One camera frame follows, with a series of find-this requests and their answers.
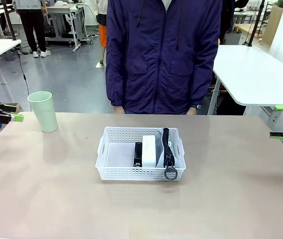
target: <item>wristwatch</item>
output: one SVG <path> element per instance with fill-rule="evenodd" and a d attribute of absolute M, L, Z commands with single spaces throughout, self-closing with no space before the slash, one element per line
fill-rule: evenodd
<path fill-rule="evenodd" d="M 195 108 L 197 110 L 201 109 L 201 105 L 191 105 L 191 108 Z"/>

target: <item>basket handle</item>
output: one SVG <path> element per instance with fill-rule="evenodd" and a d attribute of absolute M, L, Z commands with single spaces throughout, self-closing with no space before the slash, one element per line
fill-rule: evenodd
<path fill-rule="evenodd" d="M 102 140 L 103 140 L 103 137 L 101 137 L 100 138 L 100 140 L 99 140 L 99 145 L 98 145 L 98 149 L 97 149 L 97 154 L 98 154 L 98 156 L 99 156 L 99 154 L 101 153 L 101 146 L 102 146 Z"/>
<path fill-rule="evenodd" d="M 180 139 L 180 138 L 179 138 L 178 146 L 179 146 L 181 156 L 184 157 L 185 156 L 185 149 L 183 148 L 182 139 Z"/>

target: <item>orange shorts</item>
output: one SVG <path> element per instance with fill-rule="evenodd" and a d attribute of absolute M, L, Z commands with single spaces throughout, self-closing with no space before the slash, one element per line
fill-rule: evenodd
<path fill-rule="evenodd" d="M 103 47 L 107 46 L 107 31 L 106 26 L 99 24 L 99 40 L 100 45 Z"/>

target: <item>jacket zipper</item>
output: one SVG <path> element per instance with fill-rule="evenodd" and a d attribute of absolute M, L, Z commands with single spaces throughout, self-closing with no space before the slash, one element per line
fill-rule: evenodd
<path fill-rule="evenodd" d="M 157 80 L 155 84 L 155 95 L 153 100 L 153 113 L 155 113 L 156 103 L 157 103 L 157 97 L 158 97 L 158 85 L 159 85 L 159 76 L 161 71 L 161 53 L 162 53 L 162 47 L 163 47 L 163 40 L 165 38 L 165 32 L 166 32 L 166 21 L 167 21 L 167 11 L 165 11 L 165 18 L 163 21 L 163 29 L 161 34 L 161 43 L 160 43 L 160 51 L 159 51 L 159 58 L 158 58 L 158 73 L 157 73 Z"/>

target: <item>gray sweatshirt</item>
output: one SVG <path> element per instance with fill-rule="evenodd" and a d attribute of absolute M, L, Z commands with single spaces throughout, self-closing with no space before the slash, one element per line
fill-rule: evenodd
<path fill-rule="evenodd" d="M 19 9 L 41 9 L 46 4 L 46 0 L 13 0 L 12 4 L 15 10 Z"/>

